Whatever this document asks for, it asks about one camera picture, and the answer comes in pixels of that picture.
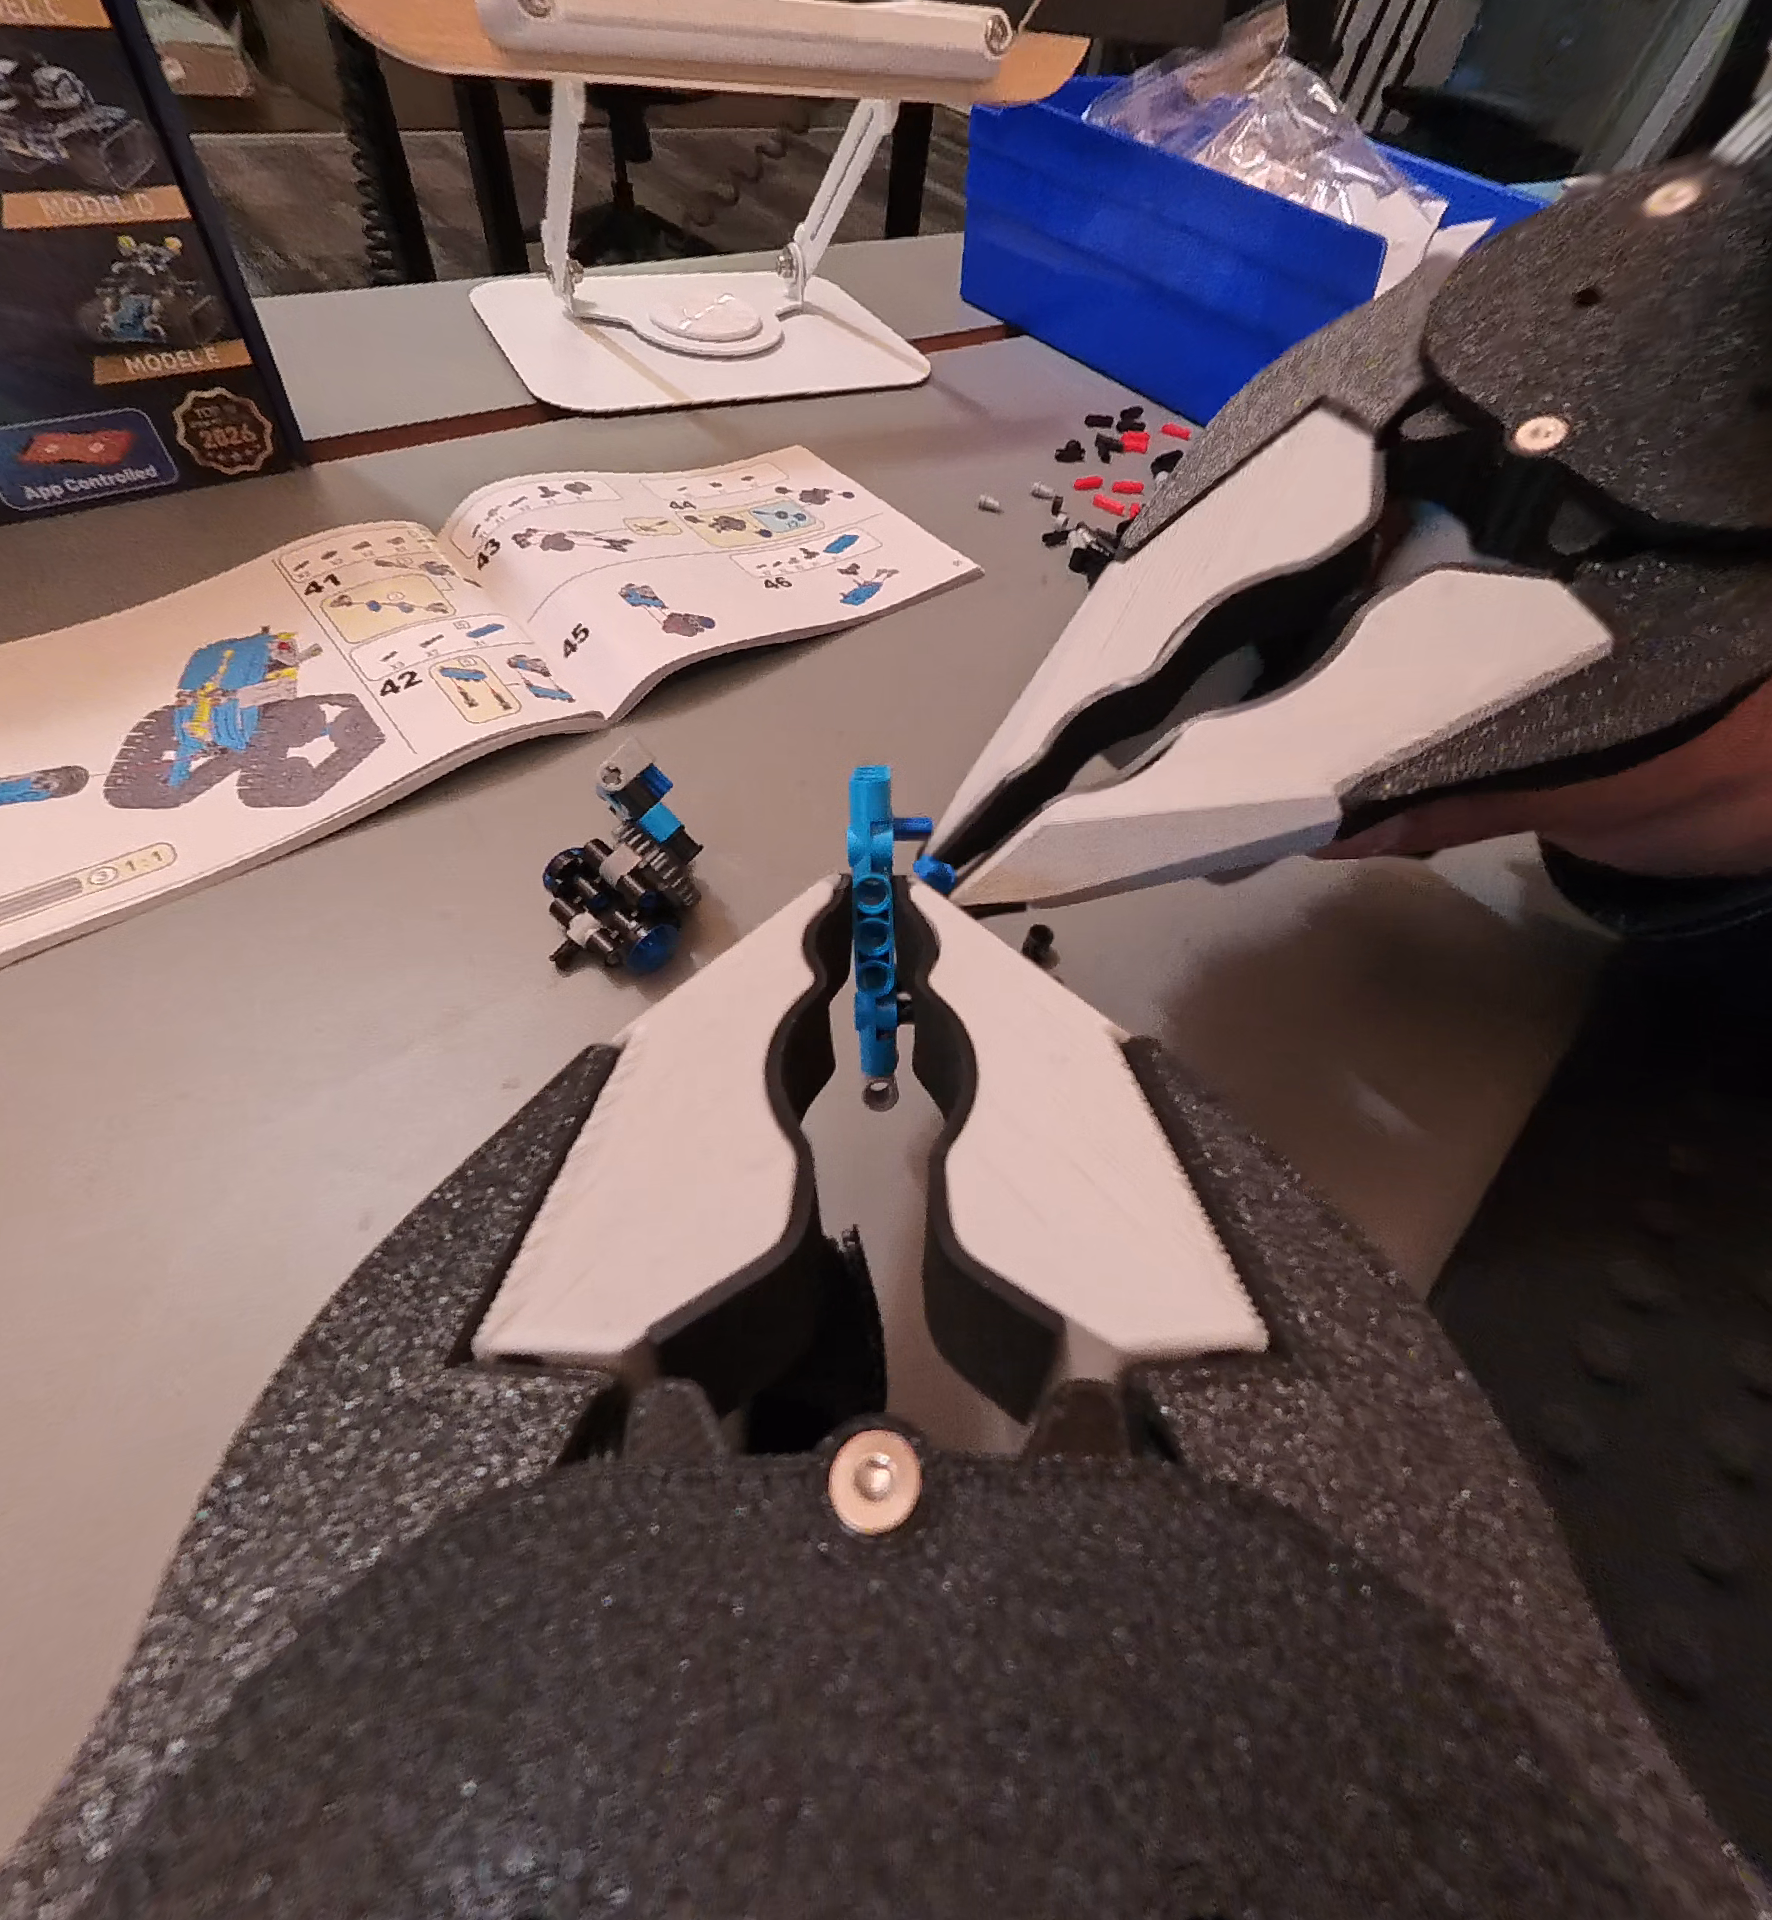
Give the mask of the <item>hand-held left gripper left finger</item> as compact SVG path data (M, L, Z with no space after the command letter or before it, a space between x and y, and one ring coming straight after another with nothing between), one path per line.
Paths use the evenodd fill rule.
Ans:
M804 1357L823 1235L803 1117L836 1074L848 896L815 882L624 1029L477 1361L690 1380L729 1414Z

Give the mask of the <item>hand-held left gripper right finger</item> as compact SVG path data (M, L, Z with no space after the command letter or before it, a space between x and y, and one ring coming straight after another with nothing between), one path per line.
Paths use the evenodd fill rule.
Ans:
M952 900L898 894L912 1074L941 1117L924 1299L1018 1423L1065 1380L1262 1354L1268 1327L1113 1020Z

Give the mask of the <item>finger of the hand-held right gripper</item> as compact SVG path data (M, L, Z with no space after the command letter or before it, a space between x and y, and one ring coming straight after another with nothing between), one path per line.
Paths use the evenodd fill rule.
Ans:
M1379 515L1369 431L1315 407L1096 578L936 825L931 853L988 854L1091 758L1148 732L1198 678L1184 648L1229 598L1330 565Z
M1614 636L1565 584L1442 565L1374 599L1283 694L1219 707L1123 780L1049 802L978 860L960 908L1113 897L1308 854L1343 795L1475 723L1607 658Z

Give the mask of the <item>blue beam brick assembly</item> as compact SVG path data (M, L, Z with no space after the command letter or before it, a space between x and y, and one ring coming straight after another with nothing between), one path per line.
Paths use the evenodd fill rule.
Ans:
M898 1075L898 930L893 770L861 763L848 784L854 1023L859 1071Z

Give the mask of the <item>grey desk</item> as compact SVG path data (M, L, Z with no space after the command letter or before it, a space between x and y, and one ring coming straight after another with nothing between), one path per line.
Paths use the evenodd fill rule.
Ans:
M708 957L840 863L856 760L940 813L1082 584L1032 487L1116 387L960 299L958 237L837 246L898 393L640 421L517 395L461 281L263 299L317 462L0 528L0 643L287 541L442 523L534 470L806 445L982 565L857 635L669 684L625 727L704 842ZM334 1289L641 988L556 974L541 863L599 818L546 739L0 971L0 1856L132 1650L205 1482ZM1162 1038L1427 1292L1575 1031L1605 939L1529 841L1295 860L1047 911L1060 975Z

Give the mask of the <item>person's right hand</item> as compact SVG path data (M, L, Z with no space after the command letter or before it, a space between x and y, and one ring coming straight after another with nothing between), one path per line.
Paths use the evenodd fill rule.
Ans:
M1642 877L1772 872L1772 679L1660 756L1582 784L1424 804L1321 848L1321 859L1421 859L1523 833Z

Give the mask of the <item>pile of small brick parts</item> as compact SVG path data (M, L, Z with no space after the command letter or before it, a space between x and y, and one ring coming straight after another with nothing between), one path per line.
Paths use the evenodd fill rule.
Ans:
M1150 515L1202 438L1202 425L1146 402L1085 413L1022 487L982 493L985 516L1019 516L1045 560L1087 588L1120 560L1127 533Z

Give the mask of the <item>small black blue gear assembly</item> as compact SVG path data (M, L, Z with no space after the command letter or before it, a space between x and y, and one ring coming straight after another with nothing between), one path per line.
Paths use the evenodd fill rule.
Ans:
M546 865L547 914L559 927L556 971L596 964L611 974L658 974L682 944L682 924L700 900L694 839L669 795L672 781L633 736L603 756L596 791L611 810L606 837L593 834Z

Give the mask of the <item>blue plastic bin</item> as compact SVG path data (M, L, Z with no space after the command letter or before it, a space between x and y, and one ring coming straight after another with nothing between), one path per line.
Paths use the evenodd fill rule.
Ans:
M1116 82L972 109L961 291L1190 418L1379 291L1381 242L1085 123ZM1544 208L1515 185L1374 149L1500 233Z

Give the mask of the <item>empty clear plastic bags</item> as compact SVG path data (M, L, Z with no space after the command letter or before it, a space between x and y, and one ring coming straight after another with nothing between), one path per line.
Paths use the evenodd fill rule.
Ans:
M1448 197L1382 158L1330 84L1279 43L1169 52L1106 86L1082 119L1373 235L1379 294L1495 228L1493 219L1451 220Z

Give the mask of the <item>white folding stand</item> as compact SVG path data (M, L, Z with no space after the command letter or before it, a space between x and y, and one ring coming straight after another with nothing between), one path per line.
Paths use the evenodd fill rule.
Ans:
M484 2L495 52L554 82L540 276L480 281L473 308L528 391L573 415L918 386L929 365L820 265L906 102L977 97L1015 28L966 5ZM854 97L778 263L762 271L593 274L573 253L590 84Z

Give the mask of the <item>instruction booklet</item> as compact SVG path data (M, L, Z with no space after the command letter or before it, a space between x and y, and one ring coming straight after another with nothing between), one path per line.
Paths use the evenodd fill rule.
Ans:
M803 445L480 487L0 643L0 967L981 565Z

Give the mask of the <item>robot kit box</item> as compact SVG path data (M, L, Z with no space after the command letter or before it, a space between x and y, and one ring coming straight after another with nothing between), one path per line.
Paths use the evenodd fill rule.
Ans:
M0 2L0 524L305 459L138 5Z

